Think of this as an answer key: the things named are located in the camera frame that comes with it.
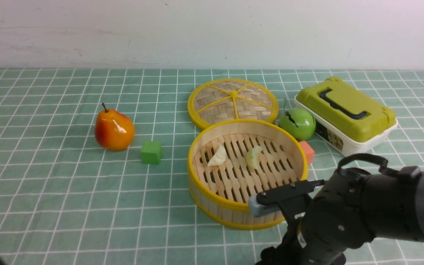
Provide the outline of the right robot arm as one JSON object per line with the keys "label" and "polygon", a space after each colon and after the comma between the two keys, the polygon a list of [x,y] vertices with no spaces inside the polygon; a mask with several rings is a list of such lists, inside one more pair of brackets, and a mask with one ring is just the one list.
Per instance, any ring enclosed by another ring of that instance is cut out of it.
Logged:
{"label": "right robot arm", "polygon": [[393,175],[348,168],[329,180],[298,181],[251,196],[252,215],[282,213],[287,232],[261,251],[259,265],[344,265],[348,249],[375,238],[424,243],[424,172],[404,167]]}

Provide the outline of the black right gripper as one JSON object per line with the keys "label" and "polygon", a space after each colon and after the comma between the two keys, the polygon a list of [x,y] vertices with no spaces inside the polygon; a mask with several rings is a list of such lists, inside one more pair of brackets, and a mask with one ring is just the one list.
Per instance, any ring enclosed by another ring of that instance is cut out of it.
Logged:
{"label": "black right gripper", "polygon": [[310,193],[306,211],[288,218],[287,231],[277,247],[261,251],[258,265],[344,265],[347,249],[374,240],[361,207],[360,195],[370,173],[337,170],[325,184]]}

